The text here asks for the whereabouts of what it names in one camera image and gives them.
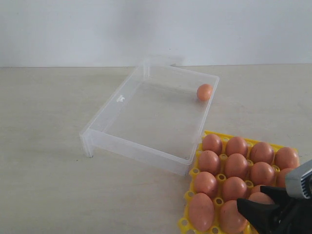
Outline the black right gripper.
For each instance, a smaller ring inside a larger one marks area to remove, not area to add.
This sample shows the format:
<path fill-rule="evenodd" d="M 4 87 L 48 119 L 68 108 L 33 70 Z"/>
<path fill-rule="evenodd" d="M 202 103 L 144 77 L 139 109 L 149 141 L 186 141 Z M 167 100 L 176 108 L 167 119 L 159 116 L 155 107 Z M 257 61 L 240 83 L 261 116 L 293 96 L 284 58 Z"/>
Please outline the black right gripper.
<path fill-rule="evenodd" d="M 290 197 L 285 188 L 260 186 L 275 204 L 237 199 L 237 209 L 260 234 L 311 234 L 312 200 Z"/>

